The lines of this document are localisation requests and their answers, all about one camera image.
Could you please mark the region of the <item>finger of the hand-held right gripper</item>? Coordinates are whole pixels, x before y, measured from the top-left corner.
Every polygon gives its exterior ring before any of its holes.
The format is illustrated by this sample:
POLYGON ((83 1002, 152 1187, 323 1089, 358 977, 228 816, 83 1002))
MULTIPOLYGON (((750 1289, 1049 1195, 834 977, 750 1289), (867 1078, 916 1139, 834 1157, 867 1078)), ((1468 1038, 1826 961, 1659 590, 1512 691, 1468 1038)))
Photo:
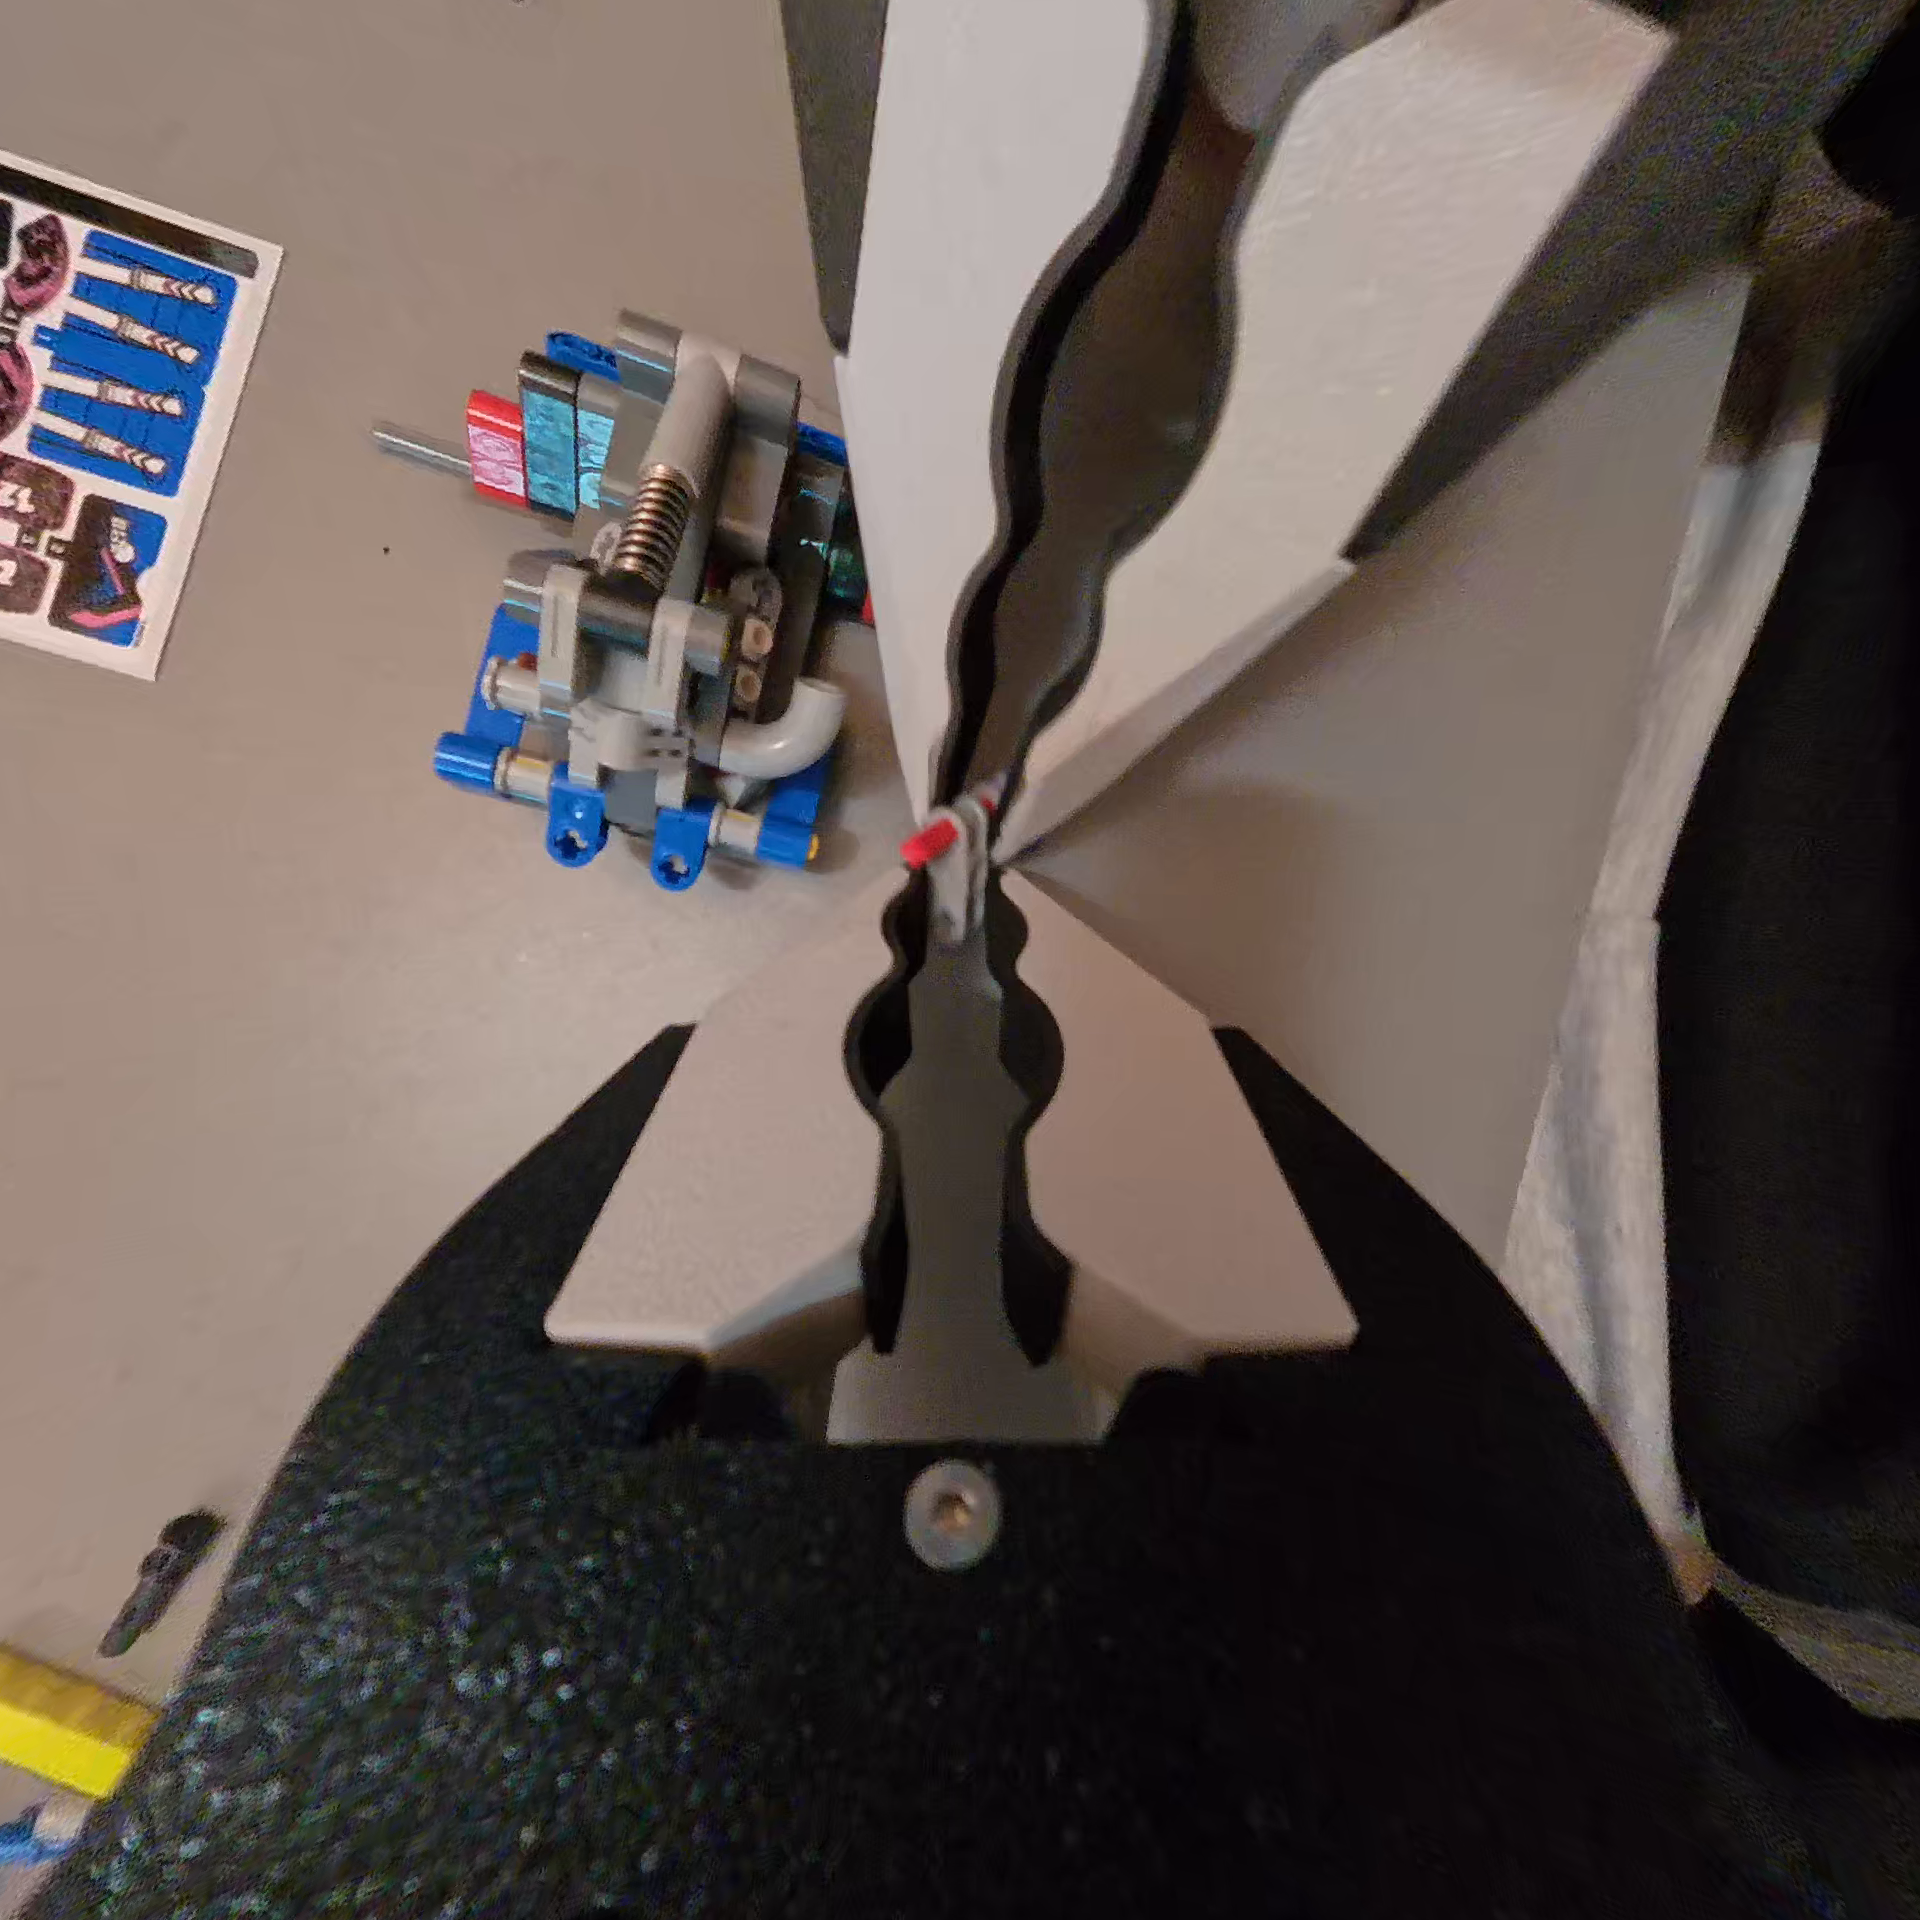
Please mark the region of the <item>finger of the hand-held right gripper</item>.
POLYGON ((937 807, 962 602, 1006 520, 1010 363, 1137 169, 1177 5, 895 2, 834 377, 913 817, 937 807))
POLYGON ((1000 863, 1353 576, 1366 514, 1672 48, 1623 5, 1450 2, 1297 94, 1208 267, 1199 448, 1066 566, 1091 646, 1006 786, 1000 863))

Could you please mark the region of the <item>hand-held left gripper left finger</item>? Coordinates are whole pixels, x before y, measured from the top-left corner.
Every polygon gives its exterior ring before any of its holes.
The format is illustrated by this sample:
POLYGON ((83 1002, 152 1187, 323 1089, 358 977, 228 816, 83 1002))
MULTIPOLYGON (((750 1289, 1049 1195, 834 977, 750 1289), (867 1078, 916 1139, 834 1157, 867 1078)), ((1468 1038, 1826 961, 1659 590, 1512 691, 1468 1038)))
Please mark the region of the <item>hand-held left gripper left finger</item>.
POLYGON ((696 1023, 545 1313, 556 1345, 838 1365, 868 1339, 891 1168, 854 1035, 924 905, 924 878, 878 874, 696 1023))

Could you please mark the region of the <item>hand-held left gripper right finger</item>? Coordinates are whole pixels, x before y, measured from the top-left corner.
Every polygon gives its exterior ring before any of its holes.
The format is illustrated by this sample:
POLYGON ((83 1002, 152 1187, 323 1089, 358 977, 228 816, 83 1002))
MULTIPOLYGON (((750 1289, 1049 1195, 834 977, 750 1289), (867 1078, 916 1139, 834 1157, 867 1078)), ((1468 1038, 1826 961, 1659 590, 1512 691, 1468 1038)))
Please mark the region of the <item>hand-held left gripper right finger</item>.
POLYGON ((1217 1031, 1033 881, 988 891, 1003 1150, 1000 1282, 1036 1365, 1335 1352, 1350 1304, 1217 1031))

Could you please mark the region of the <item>grey and blue lego chassis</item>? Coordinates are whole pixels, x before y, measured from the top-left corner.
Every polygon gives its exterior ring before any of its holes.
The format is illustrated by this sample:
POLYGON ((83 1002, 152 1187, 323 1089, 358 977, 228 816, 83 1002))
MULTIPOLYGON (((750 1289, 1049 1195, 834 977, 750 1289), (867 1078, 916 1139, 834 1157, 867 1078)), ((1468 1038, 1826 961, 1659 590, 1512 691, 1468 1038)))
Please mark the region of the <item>grey and blue lego chassis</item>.
POLYGON ((849 727, 826 635, 873 598, 849 448, 796 374, 624 312, 471 390, 462 442, 371 439, 559 535, 504 573, 436 778, 535 814, 569 870, 624 838, 675 896, 716 859, 818 862, 849 727))

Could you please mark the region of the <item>thin grey lego liftarm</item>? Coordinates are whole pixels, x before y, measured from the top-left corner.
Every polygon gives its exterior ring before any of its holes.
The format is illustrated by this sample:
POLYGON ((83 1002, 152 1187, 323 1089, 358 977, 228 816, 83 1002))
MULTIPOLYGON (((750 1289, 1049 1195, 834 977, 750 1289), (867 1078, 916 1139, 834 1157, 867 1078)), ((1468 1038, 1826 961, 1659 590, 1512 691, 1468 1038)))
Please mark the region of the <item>thin grey lego liftarm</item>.
POLYGON ((943 945, 961 945, 986 911, 996 799, 977 786, 944 809, 959 809, 970 833, 964 846, 927 865, 929 919, 943 945))

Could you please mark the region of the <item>black lego pin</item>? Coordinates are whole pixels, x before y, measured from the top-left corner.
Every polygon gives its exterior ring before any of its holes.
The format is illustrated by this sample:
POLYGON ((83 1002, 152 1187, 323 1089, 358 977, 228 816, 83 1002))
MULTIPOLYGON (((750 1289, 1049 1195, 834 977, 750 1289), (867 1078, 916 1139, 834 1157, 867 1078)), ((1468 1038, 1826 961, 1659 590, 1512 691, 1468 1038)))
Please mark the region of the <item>black lego pin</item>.
POLYGON ((204 1506, 162 1525, 154 1547, 137 1563, 134 1590, 96 1646, 98 1659, 124 1659, 136 1642, 154 1632, 155 1622, 174 1606, 185 1581, 223 1539, 224 1529, 227 1518, 204 1506))

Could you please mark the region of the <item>yellow lego beam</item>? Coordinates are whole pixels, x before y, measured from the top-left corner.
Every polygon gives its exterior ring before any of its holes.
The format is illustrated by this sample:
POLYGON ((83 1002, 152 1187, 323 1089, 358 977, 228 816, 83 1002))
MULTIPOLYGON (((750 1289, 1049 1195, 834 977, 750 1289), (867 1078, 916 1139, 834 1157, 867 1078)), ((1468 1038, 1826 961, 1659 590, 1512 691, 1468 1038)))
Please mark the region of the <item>yellow lego beam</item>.
POLYGON ((3 1763, 92 1800, 111 1797, 154 1734, 150 1703, 3 1646, 3 1763))

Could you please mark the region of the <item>lego sticker sheet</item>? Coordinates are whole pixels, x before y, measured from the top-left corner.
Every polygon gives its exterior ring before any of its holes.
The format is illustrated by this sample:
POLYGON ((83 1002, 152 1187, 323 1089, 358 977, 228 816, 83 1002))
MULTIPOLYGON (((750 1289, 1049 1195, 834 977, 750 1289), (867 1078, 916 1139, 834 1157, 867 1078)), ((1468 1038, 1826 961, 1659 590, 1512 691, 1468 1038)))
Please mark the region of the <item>lego sticker sheet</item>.
POLYGON ((282 248, 3 154, 3 637, 155 680, 282 248))

